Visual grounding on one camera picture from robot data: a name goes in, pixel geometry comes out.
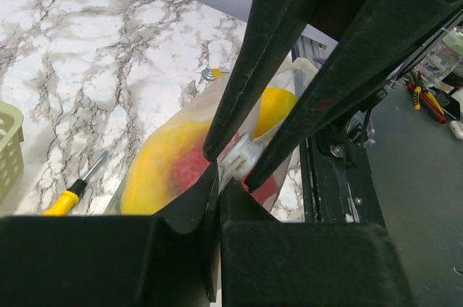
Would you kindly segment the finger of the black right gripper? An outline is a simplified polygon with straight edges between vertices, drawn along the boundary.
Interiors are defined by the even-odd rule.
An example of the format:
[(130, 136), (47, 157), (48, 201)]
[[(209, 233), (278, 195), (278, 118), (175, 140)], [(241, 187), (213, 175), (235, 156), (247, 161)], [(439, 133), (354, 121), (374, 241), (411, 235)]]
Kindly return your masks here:
[(369, 96), (462, 0), (366, 0), (245, 180), (260, 187), (305, 138)]
[(252, 0), (244, 40), (203, 145), (215, 160), (300, 36), (300, 0)]

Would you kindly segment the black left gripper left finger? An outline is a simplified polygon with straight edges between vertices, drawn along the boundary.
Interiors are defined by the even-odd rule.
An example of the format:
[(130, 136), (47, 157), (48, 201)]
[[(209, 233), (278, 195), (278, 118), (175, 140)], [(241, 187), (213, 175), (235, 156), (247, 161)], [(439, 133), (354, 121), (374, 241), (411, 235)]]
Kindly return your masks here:
[(218, 167), (150, 216), (1, 219), (3, 306), (208, 306)]

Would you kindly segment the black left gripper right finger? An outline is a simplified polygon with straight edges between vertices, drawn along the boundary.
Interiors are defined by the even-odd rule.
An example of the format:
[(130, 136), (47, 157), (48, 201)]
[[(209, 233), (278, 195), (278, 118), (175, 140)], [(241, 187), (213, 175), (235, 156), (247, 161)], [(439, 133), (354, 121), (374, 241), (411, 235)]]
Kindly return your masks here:
[(238, 182), (219, 196), (224, 306), (413, 306), (376, 224), (280, 222)]

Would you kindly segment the yellow banana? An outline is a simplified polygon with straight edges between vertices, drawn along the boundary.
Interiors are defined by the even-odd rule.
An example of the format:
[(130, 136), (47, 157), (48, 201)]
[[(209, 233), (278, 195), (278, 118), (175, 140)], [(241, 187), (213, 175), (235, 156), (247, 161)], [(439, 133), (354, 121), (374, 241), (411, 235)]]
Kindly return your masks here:
[(175, 162), (205, 136), (210, 124), (210, 120), (170, 121), (149, 136), (127, 173), (120, 206), (123, 215), (151, 215), (171, 201)]

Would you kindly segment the yellow green mango toy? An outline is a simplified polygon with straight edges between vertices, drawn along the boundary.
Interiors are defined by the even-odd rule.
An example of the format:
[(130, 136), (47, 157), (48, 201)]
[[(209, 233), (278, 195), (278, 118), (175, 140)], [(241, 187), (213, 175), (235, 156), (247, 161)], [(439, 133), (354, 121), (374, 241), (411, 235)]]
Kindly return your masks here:
[(267, 87), (260, 102), (258, 122), (253, 138), (259, 138), (283, 120), (294, 108), (297, 97), (283, 88)]

